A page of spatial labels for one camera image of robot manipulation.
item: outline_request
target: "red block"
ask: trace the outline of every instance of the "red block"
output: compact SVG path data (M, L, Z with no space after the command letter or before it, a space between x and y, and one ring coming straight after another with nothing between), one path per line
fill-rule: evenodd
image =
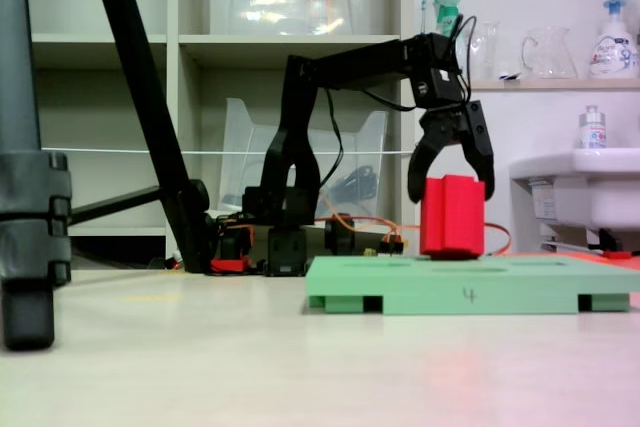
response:
M238 273L241 274L251 267L251 259L247 256L241 259L213 259L211 270L216 273Z
M426 179L420 252L442 260L484 253L484 182L461 175Z

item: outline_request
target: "white sink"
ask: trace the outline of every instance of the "white sink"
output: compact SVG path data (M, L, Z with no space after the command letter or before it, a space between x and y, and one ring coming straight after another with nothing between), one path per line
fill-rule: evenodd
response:
M640 149L573 150L514 163L550 224L640 230Z

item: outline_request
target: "glass pitcher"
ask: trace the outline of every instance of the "glass pitcher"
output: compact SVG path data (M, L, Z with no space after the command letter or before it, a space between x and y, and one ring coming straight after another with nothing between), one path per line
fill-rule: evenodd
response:
M470 65L472 80L493 78L499 22L479 22L470 39Z
M528 77L535 79L576 79L573 64L564 38L569 29L545 27L527 32L522 41L522 63L529 69Z

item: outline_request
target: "black tripod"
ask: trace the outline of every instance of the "black tripod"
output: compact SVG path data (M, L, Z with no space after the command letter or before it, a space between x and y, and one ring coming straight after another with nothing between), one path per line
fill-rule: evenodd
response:
M136 0L102 0L158 178L151 187L71 212L63 154L41 150L28 0L0 0L0 281L4 344L54 341L53 289L71 280L69 225L159 200L188 272L208 270L215 223L187 176Z

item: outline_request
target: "green base board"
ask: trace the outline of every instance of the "green base board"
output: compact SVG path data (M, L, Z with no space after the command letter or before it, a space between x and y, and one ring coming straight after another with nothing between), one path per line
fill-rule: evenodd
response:
M561 256L432 261L316 257L311 308L326 313L567 314L630 309L640 272Z

